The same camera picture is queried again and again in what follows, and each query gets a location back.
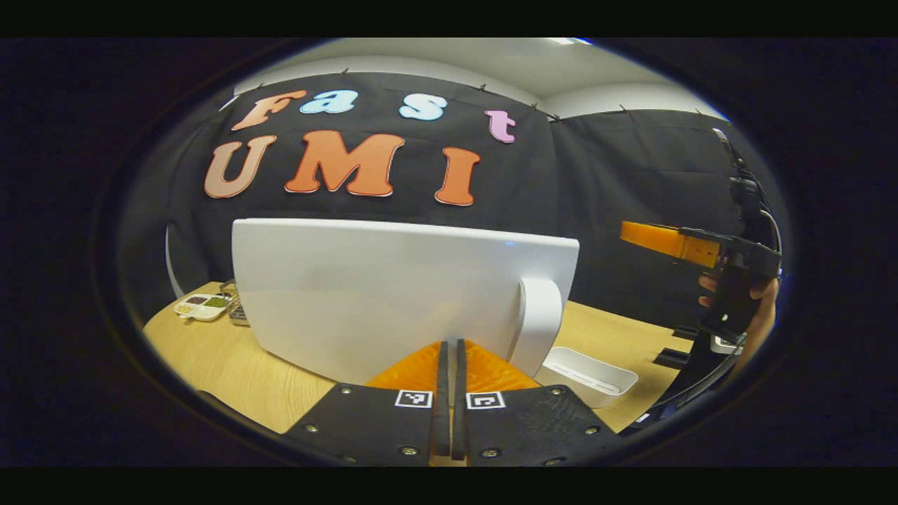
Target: black backdrop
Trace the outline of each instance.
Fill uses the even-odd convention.
[[[345,89],[359,93],[351,110],[299,112],[314,95]],[[257,126],[231,130],[256,101],[297,90],[308,93]],[[443,116],[403,118],[398,109],[410,93],[446,98]],[[230,99],[222,93],[218,100]],[[515,121],[508,130],[514,143],[490,135],[484,114],[490,110],[507,111]],[[141,164],[123,221],[121,268],[147,320],[174,299],[164,264],[166,227],[172,271],[185,292],[233,277],[231,224],[244,217],[371,219],[559,235],[581,245],[570,299],[663,326],[694,325],[700,267],[626,244],[619,233],[624,220],[741,231],[728,190],[734,171],[712,128],[723,129],[745,155],[789,244],[778,184],[723,120],[693,112],[621,111],[549,122],[544,113],[506,97],[411,75],[317,75],[271,84],[243,93],[220,112],[190,115],[181,137],[166,138]],[[334,192],[324,185],[311,194],[285,191],[306,149],[303,135],[315,130],[340,132],[348,151],[377,133],[404,138],[390,169],[393,194],[360,197],[350,194],[346,183]],[[266,149],[251,185],[231,198],[206,195],[203,181],[215,148],[242,142],[225,171],[224,178],[232,180],[242,169],[247,142],[262,135],[277,140]],[[480,156],[471,177],[474,203],[468,207],[434,198],[448,146]],[[147,254],[153,255],[149,263]]]

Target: white tray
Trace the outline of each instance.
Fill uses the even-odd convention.
[[[227,302],[227,298],[225,297],[216,297],[213,295],[191,295],[189,297],[184,297],[180,302],[178,302],[173,310],[175,314],[180,316],[183,319],[196,319],[198,321],[214,321],[221,315],[224,310],[227,308],[227,305],[221,307],[211,307],[204,306],[207,301],[212,298],[219,298]]]
[[[534,379],[542,385],[566,385],[589,408],[600,409],[627,393],[639,376],[567,347],[556,347]]]

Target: human hand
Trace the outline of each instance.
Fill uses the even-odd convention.
[[[718,279],[713,276],[705,275],[699,277],[699,285],[708,291],[714,292],[718,288]],[[733,367],[733,376],[741,369],[745,362],[752,358],[754,353],[761,347],[761,344],[770,335],[773,330],[773,324],[776,322],[777,309],[776,301],[779,293],[779,281],[777,279],[764,280],[758,283],[749,292],[749,296],[754,300],[761,300],[758,305],[758,311],[754,314],[748,327],[745,329],[745,346],[739,361]],[[711,306],[712,297],[699,297],[699,304],[702,306]]]

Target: white monitor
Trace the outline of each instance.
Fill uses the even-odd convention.
[[[530,377],[555,341],[579,242],[336,219],[233,223],[233,268],[259,344],[363,385],[436,341],[472,341]]]

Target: finger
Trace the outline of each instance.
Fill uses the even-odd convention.
[[[760,299],[764,297],[771,297],[776,294],[779,289],[779,282],[776,279],[764,280],[763,282],[758,283],[752,290],[749,292],[749,296],[752,299]]]
[[[699,286],[702,286],[705,289],[710,291],[718,290],[718,282],[716,279],[712,279],[711,277],[702,276],[699,277]]]

